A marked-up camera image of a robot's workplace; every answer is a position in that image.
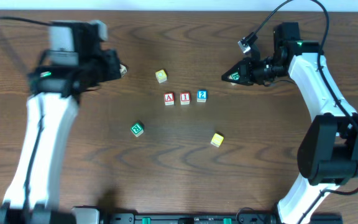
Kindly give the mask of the blue number 2 block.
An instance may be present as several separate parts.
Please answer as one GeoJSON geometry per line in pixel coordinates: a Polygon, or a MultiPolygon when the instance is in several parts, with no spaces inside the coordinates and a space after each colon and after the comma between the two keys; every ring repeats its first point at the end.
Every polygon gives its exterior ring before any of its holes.
{"type": "Polygon", "coordinates": [[[206,90],[198,90],[196,100],[199,103],[205,103],[208,99],[208,92],[206,90]]]}

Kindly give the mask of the red letter I block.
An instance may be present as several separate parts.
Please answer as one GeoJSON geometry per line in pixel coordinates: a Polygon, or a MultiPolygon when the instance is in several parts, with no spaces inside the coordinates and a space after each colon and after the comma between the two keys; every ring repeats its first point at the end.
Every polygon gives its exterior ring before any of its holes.
{"type": "Polygon", "coordinates": [[[189,92],[180,93],[180,104],[189,105],[191,102],[191,96],[189,92]]]}

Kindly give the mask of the red letter A block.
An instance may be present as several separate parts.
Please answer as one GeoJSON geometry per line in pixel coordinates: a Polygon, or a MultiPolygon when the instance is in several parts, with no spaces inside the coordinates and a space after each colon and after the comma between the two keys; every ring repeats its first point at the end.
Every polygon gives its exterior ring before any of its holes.
{"type": "Polygon", "coordinates": [[[169,106],[169,105],[174,105],[174,104],[175,104],[175,98],[174,98],[174,93],[173,93],[173,92],[165,93],[163,96],[164,96],[165,106],[169,106]]]}

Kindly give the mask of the yellow block near right arm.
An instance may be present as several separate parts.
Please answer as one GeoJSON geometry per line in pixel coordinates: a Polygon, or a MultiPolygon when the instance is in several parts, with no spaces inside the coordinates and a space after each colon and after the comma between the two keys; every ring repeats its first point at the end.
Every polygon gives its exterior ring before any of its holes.
{"type": "Polygon", "coordinates": [[[215,133],[211,139],[210,144],[212,144],[216,147],[220,147],[220,145],[222,144],[223,141],[224,141],[224,136],[220,135],[219,133],[215,133]]]}

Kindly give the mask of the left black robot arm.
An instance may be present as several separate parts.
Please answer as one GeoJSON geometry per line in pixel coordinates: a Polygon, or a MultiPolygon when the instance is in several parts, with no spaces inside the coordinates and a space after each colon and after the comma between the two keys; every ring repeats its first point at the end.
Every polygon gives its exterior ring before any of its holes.
{"type": "Polygon", "coordinates": [[[60,173],[82,93],[126,73],[117,52],[104,50],[99,21],[52,21],[50,46],[28,74],[27,126],[15,176],[0,205],[0,223],[76,223],[59,210],[60,173]]]}

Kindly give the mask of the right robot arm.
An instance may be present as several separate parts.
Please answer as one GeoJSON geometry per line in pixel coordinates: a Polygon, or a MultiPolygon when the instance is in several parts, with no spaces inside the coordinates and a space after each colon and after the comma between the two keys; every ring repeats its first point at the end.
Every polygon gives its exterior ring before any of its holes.
{"type": "Polygon", "coordinates": [[[274,53],[261,58],[257,35],[239,41],[244,58],[222,75],[239,85],[269,86],[288,77],[298,87],[311,125],[297,152],[299,175],[289,192],[276,203],[264,223],[338,223],[339,217],[314,211],[340,186],[358,177],[358,112],[347,102],[326,65],[322,43],[303,40],[296,22],[273,30],[274,53]]]}

